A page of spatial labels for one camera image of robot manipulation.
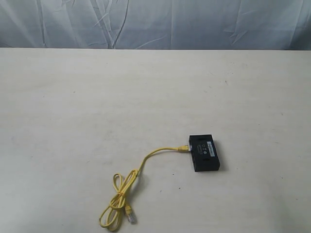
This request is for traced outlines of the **black network switch box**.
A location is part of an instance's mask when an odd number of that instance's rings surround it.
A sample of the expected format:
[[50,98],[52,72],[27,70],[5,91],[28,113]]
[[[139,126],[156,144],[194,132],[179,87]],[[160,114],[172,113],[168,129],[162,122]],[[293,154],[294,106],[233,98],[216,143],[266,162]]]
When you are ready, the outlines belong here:
[[220,161],[211,134],[190,135],[189,146],[195,172],[219,170]]

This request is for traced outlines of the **grey backdrop cloth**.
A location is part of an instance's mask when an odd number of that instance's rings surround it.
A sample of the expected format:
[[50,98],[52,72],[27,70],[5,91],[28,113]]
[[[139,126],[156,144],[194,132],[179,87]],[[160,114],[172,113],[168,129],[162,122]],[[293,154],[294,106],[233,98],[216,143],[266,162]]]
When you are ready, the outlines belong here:
[[0,45],[309,50],[308,0],[3,0]]

